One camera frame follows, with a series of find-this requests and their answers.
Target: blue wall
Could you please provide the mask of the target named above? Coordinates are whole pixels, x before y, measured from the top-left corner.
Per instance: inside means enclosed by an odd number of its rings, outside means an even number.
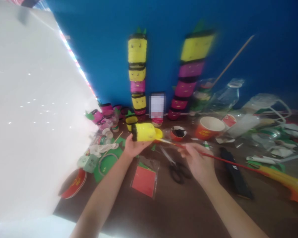
[[[279,95],[298,109],[298,0],[47,0],[103,103],[131,105],[127,39],[147,28],[146,94],[177,83],[184,37],[199,19],[218,36],[201,78],[217,77],[244,42],[256,36],[215,86],[241,77],[242,106],[257,93]]]

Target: red paper cup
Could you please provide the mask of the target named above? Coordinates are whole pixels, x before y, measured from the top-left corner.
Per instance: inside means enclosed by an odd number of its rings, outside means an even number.
[[[224,128],[225,125],[221,120],[215,117],[202,117],[195,131],[195,136],[201,140],[208,140],[220,134]]]

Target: red paintbrush handle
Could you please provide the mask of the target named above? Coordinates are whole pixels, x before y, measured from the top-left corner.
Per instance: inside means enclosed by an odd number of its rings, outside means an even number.
[[[180,148],[184,148],[184,149],[186,148],[185,146],[180,145],[180,144],[174,144],[174,145],[176,145],[177,147],[180,147]],[[247,167],[247,166],[245,166],[245,165],[237,164],[237,163],[234,163],[234,162],[231,162],[231,161],[228,161],[228,160],[225,160],[225,159],[216,157],[216,156],[214,156],[214,155],[210,155],[210,154],[207,154],[207,153],[204,153],[204,152],[200,152],[200,151],[198,151],[198,152],[199,152],[201,155],[205,155],[205,156],[211,157],[211,158],[213,158],[213,159],[217,159],[217,160],[223,161],[223,162],[225,162],[225,163],[232,164],[232,165],[235,165],[235,166],[239,166],[239,167],[242,167],[242,168],[244,168],[244,169],[248,169],[248,170],[251,170],[251,171],[254,171],[254,172],[263,174],[263,175],[265,175],[265,176],[268,176],[267,173],[265,173],[265,172],[263,172],[263,171],[260,171],[260,170],[258,170],[258,169],[252,169],[252,168],[249,168],[249,167]]]

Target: yellow plastic toy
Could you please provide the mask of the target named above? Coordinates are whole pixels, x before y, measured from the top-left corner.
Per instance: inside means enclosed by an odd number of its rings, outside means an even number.
[[[192,61],[206,57],[214,39],[213,30],[205,30],[189,34],[182,49],[181,60]]]
[[[130,111],[128,111],[125,121],[127,124],[128,131],[131,131],[131,126],[138,122],[138,118],[136,117],[136,115],[134,113],[131,113]]]
[[[129,80],[143,81],[146,77],[146,64],[130,63],[129,64]]]
[[[248,163],[251,166],[253,166],[256,169],[259,169],[262,172],[265,172],[267,177],[274,179],[281,184],[283,184],[285,187],[289,188],[291,191],[291,196],[290,200],[298,202],[298,179],[291,177],[287,174],[284,174],[280,171],[265,167],[265,166],[260,166],[260,165],[254,165],[251,163]]]
[[[128,40],[128,62],[145,63],[147,54],[147,36],[136,33],[129,37]]]
[[[146,107],[146,95],[144,94],[132,94],[132,104],[135,109],[143,109]]]
[[[151,123],[137,123],[131,127],[133,141],[153,141],[163,137],[162,131]]]

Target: wooden stick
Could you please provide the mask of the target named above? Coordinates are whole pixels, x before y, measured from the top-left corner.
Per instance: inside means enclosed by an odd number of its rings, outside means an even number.
[[[252,35],[246,42],[245,44],[242,46],[242,48],[236,53],[236,55],[233,57],[233,59],[231,60],[231,62],[226,66],[226,68],[222,71],[222,73],[218,76],[218,78],[215,80],[215,82],[213,83],[213,86],[216,84],[216,82],[220,79],[220,77],[222,77],[222,75],[225,73],[225,71],[231,66],[231,64],[234,62],[234,60],[239,56],[239,54],[243,51],[243,49],[248,45],[248,43],[253,39],[255,35]]]
[[[114,143],[118,140],[118,138],[122,135],[123,132],[124,132],[124,131],[122,131],[122,132],[120,133],[120,135],[117,137],[117,139],[114,141]]]

